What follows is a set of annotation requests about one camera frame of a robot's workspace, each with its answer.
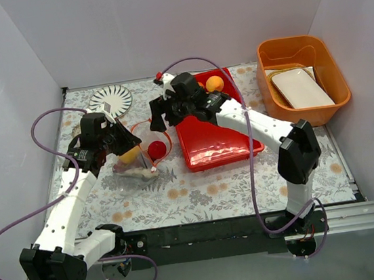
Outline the orange peach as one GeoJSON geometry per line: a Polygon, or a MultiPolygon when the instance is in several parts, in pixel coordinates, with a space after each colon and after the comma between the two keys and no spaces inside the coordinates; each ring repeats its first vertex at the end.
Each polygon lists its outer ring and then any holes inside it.
{"type": "Polygon", "coordinates": [[[205,87],[208,92],[222,91],[224,88],[224,80],[220,76],[211,76],[207,79],[205,87]]]}

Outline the clear zip top bag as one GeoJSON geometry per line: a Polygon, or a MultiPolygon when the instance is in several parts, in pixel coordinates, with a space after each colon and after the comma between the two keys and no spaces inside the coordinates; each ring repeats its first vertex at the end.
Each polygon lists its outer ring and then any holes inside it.
{"type": "MultiPolygon", "coordinates": [[[[171,152],[173,144],[168,133],[152,131],[150,129],[150,124],[151,124],[151,119],[147,119],[145,121],[136,123],[131,127],[130,129],[131,133],[135,135],[136,137],[139,137],[142,140],[142,143],[139,145],[141,153],[139,154],[137,160],[127,165],[128,165],[128,169],[139,168],[139,167],[148,168],[148,169],[157,168],[157,171],[159,172],[159,175],[160,175],[161,173],[160,173],[159,164],[162,161],[164,161],[165,158],[168,156],[168,154],[171,152]],[[162,159],[153,161],[148,155],[147,149],[148,149],[148,145],[151,142],[154,142],[155,140],[158,140],[158,141],[160,140],[167,145],[167,154],[162,159]]],[[[120,162],[118,156],[116,156],[113,159],[112,167],[117,162],[120,162]]],[[[128,197],[130,195],[134,195],[136,192],[139,192],[143,188],[146,188],[147,186],[151,185],[159,177],[158,176],[157,178],[149,180],[149,181],[142,181],[141,179],[135,179],[135,178],[129,178],[129,177],[126,178],[122,176],[122,173],[114,173],[112,169],[112,174],[114,176],[117,190],[119,191],[119,193],[121,194],[123,198],[128,197]]]]}

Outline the red fruit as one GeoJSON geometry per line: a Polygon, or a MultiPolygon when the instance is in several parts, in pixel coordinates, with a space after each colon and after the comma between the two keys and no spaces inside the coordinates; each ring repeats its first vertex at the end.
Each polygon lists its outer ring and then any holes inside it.
{"type": "Polygon", "coordinates": [[[155,140],[148,145],[148,155],[153,160],[159,160],[167,154],[167,145],[162,141],[155,140]]]}

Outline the grey plastic fish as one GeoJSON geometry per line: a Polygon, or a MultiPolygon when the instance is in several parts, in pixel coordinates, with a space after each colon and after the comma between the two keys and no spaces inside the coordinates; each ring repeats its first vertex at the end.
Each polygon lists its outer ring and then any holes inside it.
{"type": "Polygon", "coordinates": [[[122,176],[126,178],[135,178],[135,179],[141,179],[142,181],[149,181],[152,179],[155,179],[159,176],[159,172],[157,171],[157,168],[154,169],[148,169],[148,168],[133,168],[128,169],[127,171],[123,172],[121,174],[122,176]]]}

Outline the red grape bunch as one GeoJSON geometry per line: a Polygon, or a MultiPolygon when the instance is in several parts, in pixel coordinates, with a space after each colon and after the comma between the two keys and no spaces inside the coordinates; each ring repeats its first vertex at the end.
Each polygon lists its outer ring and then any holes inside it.
{"type": "Polygon", "coordinates": [[[117,162],[113,165],[112,169],[114,173],[123,173],[128,170],[128,165],[122,162],[117,162]]]}

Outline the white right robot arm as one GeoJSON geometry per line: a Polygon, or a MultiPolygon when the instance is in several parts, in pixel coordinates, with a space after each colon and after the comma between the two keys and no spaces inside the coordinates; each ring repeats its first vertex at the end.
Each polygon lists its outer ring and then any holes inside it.
{"type": "Polygon", "coordinates": [[[302,234],[310,228],[314,205],[319,202],[312,196],[312,177],[321,151],[309,122],[278,120],[245,106],[242,98],[234,99],[221,91],[207,92],[190,73],[160,74],[153,82],[163,93],[149,104],[152,131],[164,132],[193,116],[200,122],[246,135],[250,142],[261,142],[278,155],[277,171],[287,182],[288,194],[281,228],[264,224],[262,219],[258,222],[269,235],[287,229],[302,234]]]}

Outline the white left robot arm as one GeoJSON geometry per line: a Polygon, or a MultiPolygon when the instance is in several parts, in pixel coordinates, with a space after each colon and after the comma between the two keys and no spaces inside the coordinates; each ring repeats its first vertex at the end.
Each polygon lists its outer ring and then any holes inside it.
{"type": "Polygon", "coordinates": [[[119,258],[127,250],[123,229],[116,224],[97,226],[80,243],[75,243],[75,238],[85,202],[106,157],[123,155],[141,140],[104,111],[87,112],[80,128],[62,165],[61,200],[50,211],[33,246],[22,250],[19,257],[28,280],[86,280],[87,271],[101,257],[119,258]]]}

